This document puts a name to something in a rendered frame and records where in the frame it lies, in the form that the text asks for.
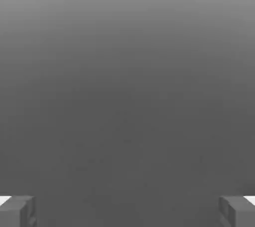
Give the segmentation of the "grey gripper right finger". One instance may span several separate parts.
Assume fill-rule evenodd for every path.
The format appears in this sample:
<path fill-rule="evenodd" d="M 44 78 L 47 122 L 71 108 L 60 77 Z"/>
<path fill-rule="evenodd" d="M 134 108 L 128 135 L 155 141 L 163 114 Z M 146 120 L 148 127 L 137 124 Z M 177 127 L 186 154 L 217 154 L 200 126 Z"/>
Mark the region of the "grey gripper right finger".
<path fill-rule="evenodd" d="M 255 196 L 220 196 L 220 227 L 255 227 Z"/>

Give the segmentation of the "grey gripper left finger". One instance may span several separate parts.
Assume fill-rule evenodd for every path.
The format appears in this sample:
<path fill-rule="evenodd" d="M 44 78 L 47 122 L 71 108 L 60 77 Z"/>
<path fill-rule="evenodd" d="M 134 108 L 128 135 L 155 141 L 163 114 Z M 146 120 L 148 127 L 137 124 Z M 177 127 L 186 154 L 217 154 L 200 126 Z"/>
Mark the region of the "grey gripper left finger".
<path fill-rule="evenodd" d="M 37 227 L 36 197 L 0 196 L 0 227 Z"/>

